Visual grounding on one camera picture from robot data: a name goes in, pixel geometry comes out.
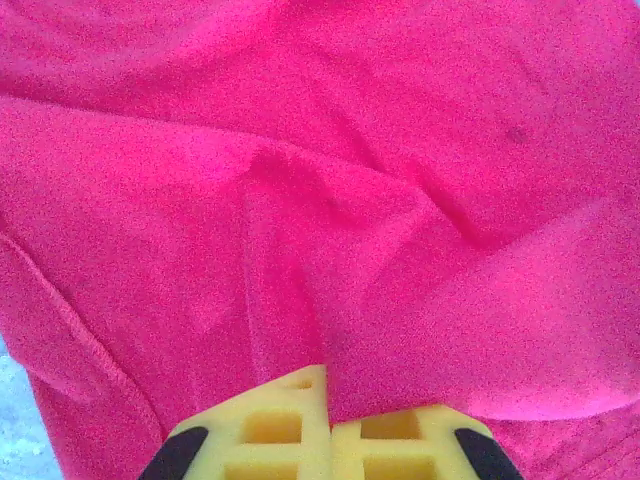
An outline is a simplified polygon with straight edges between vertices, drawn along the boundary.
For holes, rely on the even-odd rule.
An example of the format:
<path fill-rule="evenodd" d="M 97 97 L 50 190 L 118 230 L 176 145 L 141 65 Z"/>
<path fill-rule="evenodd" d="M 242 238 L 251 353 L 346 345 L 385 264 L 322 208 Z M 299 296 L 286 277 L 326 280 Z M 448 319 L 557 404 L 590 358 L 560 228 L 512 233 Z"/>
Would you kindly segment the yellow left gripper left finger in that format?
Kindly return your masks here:
<path fill-rule="evenodd" d="M 326 369 L 311 365 L 193 415 L 142 479 L 329 479 Z"/>

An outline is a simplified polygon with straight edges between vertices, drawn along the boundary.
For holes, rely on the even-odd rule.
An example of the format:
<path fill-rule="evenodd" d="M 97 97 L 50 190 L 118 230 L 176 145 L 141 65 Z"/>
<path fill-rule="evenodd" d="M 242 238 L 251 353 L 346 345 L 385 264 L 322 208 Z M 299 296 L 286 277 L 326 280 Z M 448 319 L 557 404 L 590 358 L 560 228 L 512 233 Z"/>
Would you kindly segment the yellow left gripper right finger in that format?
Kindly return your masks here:
<path fill-rule="evenodd" d="M 484 424 L 443 405 L 336 424 L 331 441 L 335 479 L 523 478 Z"/>

